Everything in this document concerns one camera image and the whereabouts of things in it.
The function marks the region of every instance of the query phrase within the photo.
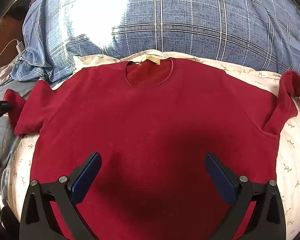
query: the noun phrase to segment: silver bolt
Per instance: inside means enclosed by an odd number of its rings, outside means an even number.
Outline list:
[[[277,185],[276,182],[274,180],[272,180],[272,179],[269,181],[269,183],[270,183],[271,186]]]
[[[62,176],[62,177],[60,177],[59,178],[59,181],[61,182],[61,183],[64,183],[64,182],[66,182],[67,181],[67,177],[66,176]]]
[[[248,181],[248,178],[246,176],[240,176],[240,181],[241,182],[247,182]]]
[[[35,185],[37,185],[37,183],[38,183],[38,181],[34,179],[30,182],[30,185],[35,186]]]

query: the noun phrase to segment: plaid fabric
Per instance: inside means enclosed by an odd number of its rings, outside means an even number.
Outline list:
[[[146,49],[300,74],[300,13],[290,0],[37,0],[23,33],[19,81],[68,76],[74,55]]]

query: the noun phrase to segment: sweater sleeve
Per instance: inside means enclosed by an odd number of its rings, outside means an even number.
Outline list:
[[[297,116],[291,97],[300,97],[300,76],[295,71],[287,71],[280,79],[277,105],[263,127],[265,132],[279,135],[287,120]]]
[[[26,133],[40,133],[54,108],[54,92],[47,82],[42,80],[36,83],[26,101],[15,91],[6,91],[4,100],[14,106],[8,114],[15,135],[23,137]]]

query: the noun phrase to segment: bed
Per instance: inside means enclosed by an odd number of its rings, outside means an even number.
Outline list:
[[[162,53],[157,50],[139,52],[120,60],[105,55],[75,56],[74,62],[76,70],[73,75],[85,67],[111,64],[119,61],[133,61],[139,63],[146,56],[158,59],[174,57],[194,60],[222,69],[227,74],[259,87],[260,89],[267,90],[274,95],[278,93],[281,75],[277,73],[255,71],[251,68],[236,64],[198,58],[178,52]],[[53,89],[58,89],[61,85],[62,82],[54,86]],[[298,116],[288,120],[281,132],[276,165],[277,183],[285,211],[288,240],[293,239],[300,231],[300,101],[298,98],[295,98],[294,102],[298,109]],[[26,135],[21,139],[10,160],[7,172],[7,201],[19,220],[26,190],[29,185],[32,158],[38,137],[39,135],[34,134]]]

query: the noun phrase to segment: blue gripper pad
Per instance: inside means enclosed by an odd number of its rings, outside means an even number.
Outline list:
[[[236,188],[234,184],[210,153],[206,155],[204,163],[222,200],[225,203],[233,205],[236,202]]]
[[[95,153],[71,187],[72,204],[81,203],[101,168],[101,155]]]

